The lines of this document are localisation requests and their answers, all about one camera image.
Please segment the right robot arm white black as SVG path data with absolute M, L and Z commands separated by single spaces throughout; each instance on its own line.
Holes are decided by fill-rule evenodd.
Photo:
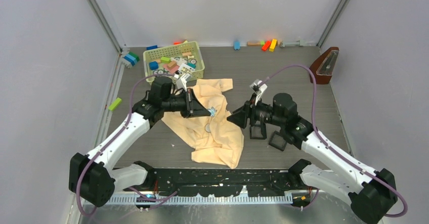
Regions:
M 379 223 L 397 203 L 394 175 L 387 169 L 370 167 L 331 142 L 323 133 L 299 116 L 297 104 L 287 93 L 278 93 L 271 105 L 256 100 L 253 94 L 227 120 L 240 128 L 271 124 L 286 143 L 312 155 L 329 167 L 322 170 L 300 159 L 289 168 L 289 183 L 296 189 L 305 185 L 321 189 L 350 205 L 365 223 Z

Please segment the peach cloth garment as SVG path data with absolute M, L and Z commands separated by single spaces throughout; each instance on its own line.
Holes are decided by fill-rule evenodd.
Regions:
M 228 102 L 223 95 L 233 89 L 233 79 L 198 79 L 192 89 L 206 109 L 217 109 L 215 117 L 183 118 L 179 112 L 166 112 L 162 121 L 194 149 L 192 161 L 236 168 L 244 147 L 244 135 L 240 127 L 227 121 L 231 112 L 227 110 Z M 210 133 L 204 129 L 207 124 L 211 126 Z

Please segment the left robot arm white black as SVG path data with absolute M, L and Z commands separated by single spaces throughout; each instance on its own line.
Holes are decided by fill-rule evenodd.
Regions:
M 78 200 L 102 207 L 115 192 L 134 186 L 148 191 L 155 186 L 154 169 L 146 163 L 137 161 L 125 168 L 114 167 L 131 145 L 166 112 L 178 112 L 183 118 L 211 115 L 192 88 L 187 88 L 180 78 L 177 82 L 179 92 L 175 94 L 170 75 L 154 76 L 146 96 L 131 106 L 125 120 L 110 136 L 88 153 L 76 153 L 71 158 L 69 189 Z

